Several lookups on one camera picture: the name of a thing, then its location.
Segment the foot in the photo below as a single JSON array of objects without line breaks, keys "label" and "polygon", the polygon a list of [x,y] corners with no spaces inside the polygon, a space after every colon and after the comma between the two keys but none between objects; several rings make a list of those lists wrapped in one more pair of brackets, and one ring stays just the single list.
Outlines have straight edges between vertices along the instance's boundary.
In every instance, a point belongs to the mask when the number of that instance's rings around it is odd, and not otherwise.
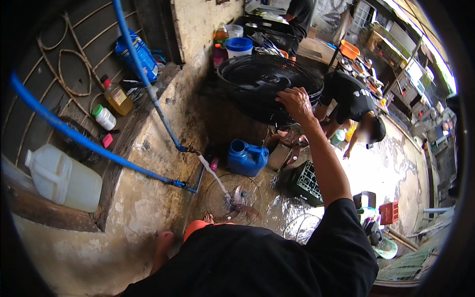
[{"label": "foot", "polygon": [[213,215],[210,213],[205,215],[205,217],[203,218],[203,221],[208,224],[214,224]]},{"label": "foot", "polygon": [[153,266],[150,275],[157,272],[157,270],[169,260],[168,250],[173,245],[174,239],[175,236],[170,231],[164,231],[158,235],[157,249],[155,250],[155,256],[153,257]]}]

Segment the black fan cage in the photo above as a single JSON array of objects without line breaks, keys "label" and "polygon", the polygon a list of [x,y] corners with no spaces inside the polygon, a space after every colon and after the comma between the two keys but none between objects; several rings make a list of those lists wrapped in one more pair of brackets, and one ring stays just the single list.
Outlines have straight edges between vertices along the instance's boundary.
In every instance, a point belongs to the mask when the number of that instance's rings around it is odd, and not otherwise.
[{"label": "black fan cage", "polygon": [[318,103],[323,91],[323,79],[316,71],[272,55],[231,58],[219,65],[218,76],[234,105],[266,125],[295,124],[284,105],[275,101],[278,91],[303,86],[312,106]]}]

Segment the black plastic crate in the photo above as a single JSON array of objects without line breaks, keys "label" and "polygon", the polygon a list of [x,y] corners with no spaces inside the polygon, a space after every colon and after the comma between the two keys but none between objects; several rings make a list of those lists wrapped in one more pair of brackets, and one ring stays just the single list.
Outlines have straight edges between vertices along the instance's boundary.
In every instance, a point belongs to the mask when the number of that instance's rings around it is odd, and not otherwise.
[{"label": "black plastic crate", "polygon": [[322,194],[315,178],[314,164],[308,160],[294,169],[290,179],[290,189],[297,196],[302,196],[311,206],[323,206]]},{"label": "black plastic crate", "polygon": [[[251,36],[254,32],[262,32],[272,41],[275,46],[281,50],[289,52],[292,43],[295,40],[294,29],[292,26],[279,23],[273,20],[263,19],[261,17],[240,17],[235,22],[244,28],[244,36]],[[246,26],[247,23],[255,23],[257,28]]]}]

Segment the black cap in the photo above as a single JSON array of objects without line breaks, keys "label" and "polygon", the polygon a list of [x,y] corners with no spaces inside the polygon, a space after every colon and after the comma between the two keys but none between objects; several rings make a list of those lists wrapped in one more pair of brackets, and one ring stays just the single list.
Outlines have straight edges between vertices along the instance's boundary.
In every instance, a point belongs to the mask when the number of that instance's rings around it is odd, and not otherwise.
[{"label": "black cap", "polygon": [[101,83],[103,84],[109,77],[107,76],[107,74],[104,74],[102,77],[101,77]]},{"label": "black cap", "polygon": [[383,121],[378,118],[373,118],[373,133],[371,135],[371,143],[380,142],[386,136],[386,126]]}]

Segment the blue jerry can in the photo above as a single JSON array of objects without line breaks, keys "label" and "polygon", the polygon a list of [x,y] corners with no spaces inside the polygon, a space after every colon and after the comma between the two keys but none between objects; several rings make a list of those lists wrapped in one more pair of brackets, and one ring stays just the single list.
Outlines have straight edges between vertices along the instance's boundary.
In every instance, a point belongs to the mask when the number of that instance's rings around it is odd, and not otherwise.
[{"label": "blue jerry can", "polygon": [[233,173],[257,176],[267,164],[268,158],[267,148],[235,139],[228,152],[228,168]]}]

